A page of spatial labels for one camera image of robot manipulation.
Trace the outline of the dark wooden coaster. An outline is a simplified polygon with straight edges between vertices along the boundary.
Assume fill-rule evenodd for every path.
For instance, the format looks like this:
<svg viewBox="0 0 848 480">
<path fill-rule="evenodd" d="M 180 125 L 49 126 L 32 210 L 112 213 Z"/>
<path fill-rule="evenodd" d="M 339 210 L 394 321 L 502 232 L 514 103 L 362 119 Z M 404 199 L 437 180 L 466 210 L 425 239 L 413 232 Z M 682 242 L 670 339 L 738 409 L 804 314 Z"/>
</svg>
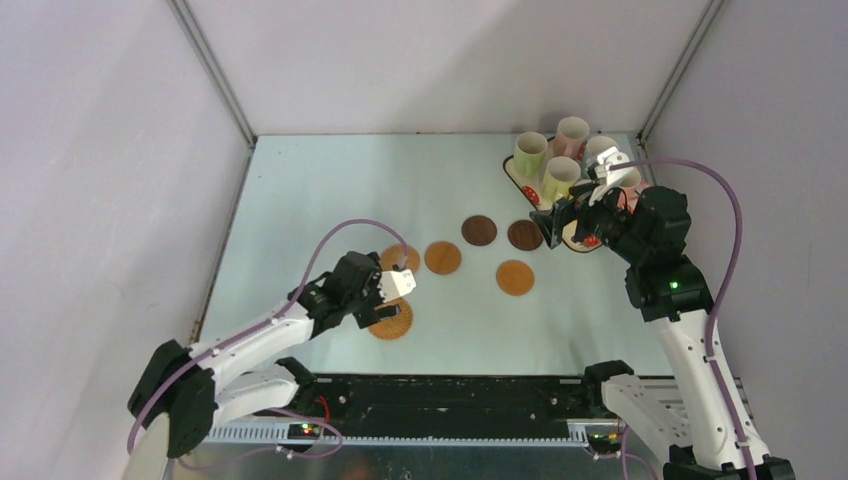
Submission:
<svg viewBox="0 0 848 480">
<path fill-rule="evenodd" d="M 538 226 L 531 220 L 517 220 L 507 230 L 507 238 L 512 246 L 521 251 L 533 251 L 544 242 Z"/>
<path fill-rule="evenodd" d="M 485 215 L 473 215 L 463 221 L 461 234 L 470 245 L 486 246 L 497 238 L 497 226 Z"/>
</svg>

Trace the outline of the woven rattan coaster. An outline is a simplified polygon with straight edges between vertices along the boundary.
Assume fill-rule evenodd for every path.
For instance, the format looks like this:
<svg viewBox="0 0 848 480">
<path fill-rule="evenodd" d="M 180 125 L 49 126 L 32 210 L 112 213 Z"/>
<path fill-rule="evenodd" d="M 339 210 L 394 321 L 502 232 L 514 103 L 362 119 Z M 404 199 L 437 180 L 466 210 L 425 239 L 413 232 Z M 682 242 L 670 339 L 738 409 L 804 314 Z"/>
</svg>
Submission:
<svg viewBox="0 0 848 480">
<path fill-rule="evenodd" d="M 380 340 L 396 340 L 404 336 L 412 327 L 414 315 L 409 303 L 404 299 L 397 299 L 390 302 L 390 305 L 397 306 L 399 312 L 375 325 L 368 328 L 370 334 Z"/>
<path fill-rule="evenodd" d="M 421 259 L 418 251 L 412 247 L 404 247 L 395 244 L 386 248 L 380 255 L 380 265 L 384 271 L 393 271 L 397 268 L 410 269 L 417 273 L 420 269 Z"/>
</svg>

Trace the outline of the light wooden coaster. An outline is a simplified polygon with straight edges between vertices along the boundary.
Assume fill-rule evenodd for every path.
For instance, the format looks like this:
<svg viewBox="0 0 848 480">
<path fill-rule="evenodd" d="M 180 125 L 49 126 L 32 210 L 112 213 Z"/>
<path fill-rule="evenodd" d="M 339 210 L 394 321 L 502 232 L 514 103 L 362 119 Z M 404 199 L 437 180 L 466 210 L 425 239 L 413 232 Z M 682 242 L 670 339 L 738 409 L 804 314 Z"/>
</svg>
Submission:
<svg viewBox="0 0 848 480">
<path fill-rule="evenodd" d="M 437 241 L 428 246 L 425 252 L 427 268 L 437 275 L 454 273 L 461 265 L 462 254 L 459 248 L 448 241 Z"/>
<path fill-rule="evenodd" d="M 519 260 L 503 262 L 498 267 L 495 278 L 500 290 L 510 296 L 523 296 L 535 285 L 532 268 Z"/>
</svg>

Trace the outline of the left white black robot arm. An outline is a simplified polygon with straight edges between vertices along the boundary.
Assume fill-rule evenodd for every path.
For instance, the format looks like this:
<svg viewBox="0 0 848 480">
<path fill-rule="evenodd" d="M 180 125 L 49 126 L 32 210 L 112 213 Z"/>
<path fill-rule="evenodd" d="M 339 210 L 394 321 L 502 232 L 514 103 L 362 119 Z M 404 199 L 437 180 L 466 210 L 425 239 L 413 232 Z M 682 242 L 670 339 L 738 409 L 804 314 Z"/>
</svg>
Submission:
<svg viewBox="0 0 848 480">
<path fill-rule="evenodd" d="M 353 316 L 367 329 L 398 314 L 394 301 L 416 287 L 414 273 L 385 270 L 377 253 L 350 251 L 333 270 L 302 282 L 287 299 L 224 340 L 162 343 L 131 393 L 134 431 L 159 416 L 169 421 L 167 452 L 182 457 L 216 427 L 257 412 L 285 409 L 304 416 L 316 403 L 316 376 L 284 351 L 309 342 Z"/>
</svg>

